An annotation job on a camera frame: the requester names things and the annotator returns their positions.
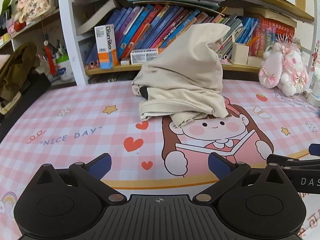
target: silver rivet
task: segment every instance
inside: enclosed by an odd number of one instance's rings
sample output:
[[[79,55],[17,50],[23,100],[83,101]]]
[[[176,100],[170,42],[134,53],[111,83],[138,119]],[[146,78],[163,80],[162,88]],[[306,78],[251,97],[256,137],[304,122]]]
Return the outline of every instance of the silver rivet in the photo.
[[[112,202],[119,202],[124,199],[124,196],[121,194],[112,194],[109,196],[109,200]]]
[[[211,196],[208,194],[199,194],[196,196],[196,200],[201,202],[207,202],[211,200]]]

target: brown hair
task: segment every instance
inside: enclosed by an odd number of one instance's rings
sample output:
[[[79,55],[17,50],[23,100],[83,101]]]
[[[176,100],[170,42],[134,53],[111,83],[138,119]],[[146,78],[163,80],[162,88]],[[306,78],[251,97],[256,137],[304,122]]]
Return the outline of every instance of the brown hair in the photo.
[[[251,132],[252,130],[255,130],[260,138],[261,141],[264,141],[267,143],[273,153],[274,147],[270,139],[258,128],[257,124],[254,122],[252,117],[248,114],[248,112],[241,106],[232,105],[233,108],[235,108],[240,114],[243,114],[245,117],[248,118],[249,124],[246,126],[248,132]],[[227,117],[235,116],[239,118],[240,116],[237,113],[234,113],[230,109],[227,108],[227,111],[229,115]],[[215,119],[216,117],[213,115],[208,115],[206,118],[202,119]],[[167,155],[172,152],[176,151],[176,143],[181,143],[178,136],[171,131],[169,124],[172,122],[172,119],[170,116],[164,116],[162,118],[162,132],[163,132],[163,139],[164,139],[164,145],[162,149],[162,158],[165,160]]]

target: red heart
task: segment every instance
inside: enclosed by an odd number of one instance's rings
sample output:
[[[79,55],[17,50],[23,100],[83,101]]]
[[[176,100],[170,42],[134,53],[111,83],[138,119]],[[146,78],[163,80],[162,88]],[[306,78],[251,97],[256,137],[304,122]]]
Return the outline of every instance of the red heart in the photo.
[[[128,137],[124,140],[123,145],[127,152],[132,152],[139,149],[143,145],[143,140],[137,139],[134,141],[132,137]]]
[[[137,123],[136,128],[139,130],[145,130],[149,126],[149,123],[147,121],[143,121],[142,123]]]
[[[141,163],[142,168],[144,168],[146,171],[150,170],[151,167],[153,166],[153,162],[143,162]]]

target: beige cloth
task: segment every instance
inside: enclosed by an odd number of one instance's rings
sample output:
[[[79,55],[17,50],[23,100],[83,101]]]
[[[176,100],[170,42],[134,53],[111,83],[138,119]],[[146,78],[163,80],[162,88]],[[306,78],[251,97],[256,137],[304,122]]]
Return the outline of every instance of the beige cloth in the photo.
[[[132,82],[132,91],[148,87],[148,101],[139,105],[141,120],[170,115],[177,127],[212,114],[226,117],[222,66],[215,53],[230,30],[223,24],[192,25],[157,58],[145,62]]]

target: plush toy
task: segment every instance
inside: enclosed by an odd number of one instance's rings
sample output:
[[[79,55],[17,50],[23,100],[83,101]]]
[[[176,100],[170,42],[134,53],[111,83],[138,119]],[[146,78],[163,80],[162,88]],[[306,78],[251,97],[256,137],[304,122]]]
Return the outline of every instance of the plush toy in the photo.
[[[287,97],[302,94],[306,90],[308,73],[296,44],[276,42],[272,50],[266,51],[263,57],[265,60],[259,72],[262,86],[277,86]]]

